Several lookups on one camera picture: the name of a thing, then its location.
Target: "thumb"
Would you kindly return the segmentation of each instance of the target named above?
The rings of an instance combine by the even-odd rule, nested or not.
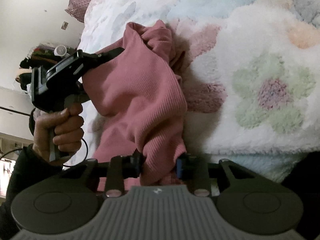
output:
[[[41,129],[54,128],[59,124],[63,124],[69,118],[70,112],[66,108],[61,112],[55,112],[51,114],[43,114],[36,120],[36,126]]]

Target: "pink flower center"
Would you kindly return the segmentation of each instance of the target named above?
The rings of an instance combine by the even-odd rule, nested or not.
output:
[[[286,105],[291,101],[286,88],[287,85],[279,79],[266,80],[258,93],[259,105],[268,110]]]

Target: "black cable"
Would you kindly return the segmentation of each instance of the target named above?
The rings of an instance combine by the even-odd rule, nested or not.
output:
[[[81,163],[84,162],[87,159],[87,156],[88,156],[88,153],[89,153],[89,148],[88,148],[87,142],[83,138],[82,138],[82,140],[83,140],[83,142],[85,144],[85,147],[87,148],[87,153],[85,154],[85,157],[84,157],[83,161],[81,161]],[[76,165],[72,165],[72,166],[63,165],[63,166],[67,167],[67,168],[71,168],[71,167],[76,166]]]
[[[12,150],[12,151],[10,151],[10,152],[7,152],[6,154],[4,154],[4,155],[2,155],[2,156],[0,157],[0,160],[1,160],[4,156],[8,155],[9,153],[12,153],[12,152],[15,152],[15,151],[21,151],[21,150],[23,150],[23,149],[22,149],[22,148],[19,148],[19,149],[14,149],[14,150]]]

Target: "metal screw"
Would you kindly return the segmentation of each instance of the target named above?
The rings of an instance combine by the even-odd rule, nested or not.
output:
[[[204,188],[198,188],[194,191],[194,194],[197,196],[197,197],[207,197],[209,196],[210,192],[209,190],[207,189],[204,189]]]
[[[106,192],[107,197],[120,197],[122,195],[121,191],[118,189],[109,189]]]

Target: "ribbed gray plastic surface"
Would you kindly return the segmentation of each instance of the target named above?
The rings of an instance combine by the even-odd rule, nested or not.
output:
[[[44,236],[25,230],[13,240],[303,240],[294,230],[255,236],[229,225],[211,199],[192,195],[186,186],[133,187],[107,199],[83,227]]]

